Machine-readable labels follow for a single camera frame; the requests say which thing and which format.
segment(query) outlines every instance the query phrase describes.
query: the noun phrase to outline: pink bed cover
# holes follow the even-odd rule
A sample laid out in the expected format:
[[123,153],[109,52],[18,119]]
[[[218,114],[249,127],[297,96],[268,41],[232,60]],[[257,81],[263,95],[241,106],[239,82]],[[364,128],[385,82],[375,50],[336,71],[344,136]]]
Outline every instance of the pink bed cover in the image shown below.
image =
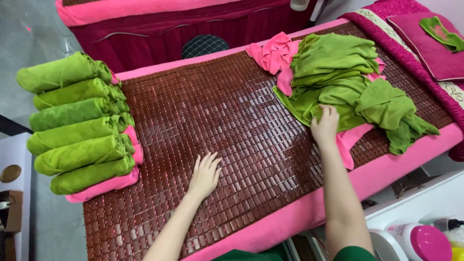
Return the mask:
[[63,0],[55,0],[55,6],[63,23],[71,27],[131,15],[185,11],[237,1],[241,0],[99,0],[64,7]]
[[[305,35],[347,22],[349,22],[347,19],[338,19],[292,33],[289,36],[296,37]],[[267,41],[262,41],[259,44],[263,45],[266,42]],[[117,74],[117,76],[121,80],[135,78],[182,65],[215,59],[243,51],[244,49],[245,46],[237,47],[191,59],[178,60],[129,72],[122,72]],[[359,199],[364,200],[379,192],[425,162],[451,149],[464,139],[462,131],[456,124],[450,124],[440,129],[440,132],[441,136],[426,136],[419,139],[401,156],[387,154],[351,171],[348,175]],[[324,219],[323,188],[320,188],[212,246],[188,256],[183,259],[183,261],[212,260],[232,249],[260,252],[283,242],[287,238],[303,230],[323,224]]]

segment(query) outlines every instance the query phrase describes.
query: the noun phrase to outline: embroidered trim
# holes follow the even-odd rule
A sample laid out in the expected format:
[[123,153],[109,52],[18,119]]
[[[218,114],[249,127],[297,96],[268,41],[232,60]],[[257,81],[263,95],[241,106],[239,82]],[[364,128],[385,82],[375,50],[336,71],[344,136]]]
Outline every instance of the embroidered trim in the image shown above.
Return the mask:
[[[371,10],[368,10],[368,9],[361,8],[361,9],[353,11],[353,13],[360,14],[360,15],[366,17],[367,19],[369,19],[376,26],[380,27],[380,29],[382,29],[393,40],[395,40],[401,46],[403,46],[408,52],[412,53],[417,61],[420,61],[419,57],[411,50],[411,48],[409,48],[406,45],[406,43],[395,32],[395,30],[387,22],[385,22],[382,18],[380,18],[378,15],[376,15],[374,12],[372,12]],[[461,88],[459,88],[456,84],[454,84],[452,82],[437,82],[437,83],[464,110],[464,91],[461,90]]]

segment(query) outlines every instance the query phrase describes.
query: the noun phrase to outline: pink pillow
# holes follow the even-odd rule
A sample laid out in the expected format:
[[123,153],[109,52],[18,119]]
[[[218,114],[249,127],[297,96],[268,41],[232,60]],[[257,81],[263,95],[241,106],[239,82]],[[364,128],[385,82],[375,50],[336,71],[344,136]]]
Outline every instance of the pink pillow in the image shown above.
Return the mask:
[[451,52],[419,25],[422,18],[438,17],[443,26],[450,32],[463,37],[454,25],[444,16],[437,13],[411,13],[390,16],[387,20],[417,54],[425,69],[437,81],[464,80],[464,52]]

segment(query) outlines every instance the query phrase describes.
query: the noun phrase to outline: gray floor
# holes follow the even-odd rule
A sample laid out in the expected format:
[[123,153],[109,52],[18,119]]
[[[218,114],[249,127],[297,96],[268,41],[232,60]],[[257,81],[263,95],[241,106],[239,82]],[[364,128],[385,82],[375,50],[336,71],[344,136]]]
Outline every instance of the gray floor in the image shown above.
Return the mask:
[[[80,49],[54,0],[0,0],[0,114],[29,127],[37,110],[33,95],[16,83],[16,72]],[[49,186],[49,177],[32,173],[30,260],[87,260],[82,204],[67,202]]]

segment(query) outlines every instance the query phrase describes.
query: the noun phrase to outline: spa bed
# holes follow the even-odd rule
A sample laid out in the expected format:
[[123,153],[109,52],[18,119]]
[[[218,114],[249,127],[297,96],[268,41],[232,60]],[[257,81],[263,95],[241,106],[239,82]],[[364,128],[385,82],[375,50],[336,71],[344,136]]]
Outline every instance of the spa bed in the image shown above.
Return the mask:
[[302,30],[316,2],[302,12],[290,0],[56,0],[55,6],[84,52],[125,72],[182,59],[182,47],[200,34],[235,48]]
[[[368,38],[346,19],[290,36],[313,32]],[[89,260],[141,260],[187,190],[196,155],[208,150],[224,158],[222,176],[194,218],[181,259],[207,261],[231,249],[259,252],[324,223],[320,159],[309,130],[272,93],[276,76],[244,49],[117,74],[145,163],[135,185],[84,203]],[[385,134],[368,132],[351,150],[349,177],[361,200],[464,138],[427,87],[378,52],[387,80],[407,92],[417,114],[441,135],[425,136],[395,156],[387,152]]]

